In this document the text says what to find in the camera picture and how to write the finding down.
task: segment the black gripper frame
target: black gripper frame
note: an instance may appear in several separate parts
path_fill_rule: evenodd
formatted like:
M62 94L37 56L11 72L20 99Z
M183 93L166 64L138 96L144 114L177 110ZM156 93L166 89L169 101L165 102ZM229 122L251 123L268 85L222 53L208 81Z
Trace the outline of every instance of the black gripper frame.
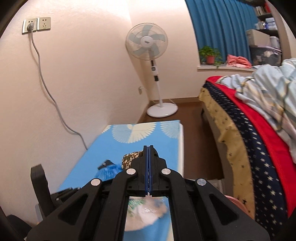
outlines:
M50 208L39 205L54 210L29 232L27 241L122 241L129 197L147 195L147 186L150 195L168 197L174 241L270 241L263 227L209 182L184 179L171 169L162 172L166 161L153 146L144 146L131 168L134 174L124 170L99 184L90 181L56 208L49 191L35 189Z

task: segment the wooden floor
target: wooden floor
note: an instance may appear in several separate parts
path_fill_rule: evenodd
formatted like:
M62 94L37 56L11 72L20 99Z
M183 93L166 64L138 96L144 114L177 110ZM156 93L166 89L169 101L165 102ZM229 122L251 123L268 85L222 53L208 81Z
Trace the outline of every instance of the wooden floor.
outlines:
M180 103L178 111L169 117L153 118L143 122L180 120L184 126L184 178L221 179L222 166L211 128L201 118L201 102Z

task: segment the light blue bedding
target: light blue bedding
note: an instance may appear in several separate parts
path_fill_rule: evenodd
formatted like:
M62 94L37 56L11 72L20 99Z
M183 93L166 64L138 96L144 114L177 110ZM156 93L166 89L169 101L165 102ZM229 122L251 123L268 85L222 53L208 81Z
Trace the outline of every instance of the light blue bedding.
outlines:
M235 89L235 96L261 114L287 143L296 163L296 58L280 67L263 65L252 76L224 76L216 83Z
M141 123L136 125L107 126L75 165L71 173L59 187L82 187L94 178L97 168L105 160L120 164L125 154L143 150L143 146L153 145L159 157L166 160L168 168L178 168L179 120ZM153 225L138 231L124 233L125 241L165 241L170 225L167 212Z

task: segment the red flower pot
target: red flower pot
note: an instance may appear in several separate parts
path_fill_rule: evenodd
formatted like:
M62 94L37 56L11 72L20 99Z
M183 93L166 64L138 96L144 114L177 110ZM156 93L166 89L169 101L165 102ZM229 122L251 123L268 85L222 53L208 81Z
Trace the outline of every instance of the red flower pot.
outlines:
M207 64L214 64L215 63L215 56L207 56Z

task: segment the blue curtain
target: blue curtain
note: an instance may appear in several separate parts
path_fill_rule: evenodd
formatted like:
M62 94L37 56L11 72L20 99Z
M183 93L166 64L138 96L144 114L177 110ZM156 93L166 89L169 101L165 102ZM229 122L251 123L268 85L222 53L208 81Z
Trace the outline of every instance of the blue curtain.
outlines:
M246 31L258 22L252 6L238 0L185 0L198 48L219 49L222 60L228 54L251 60Z

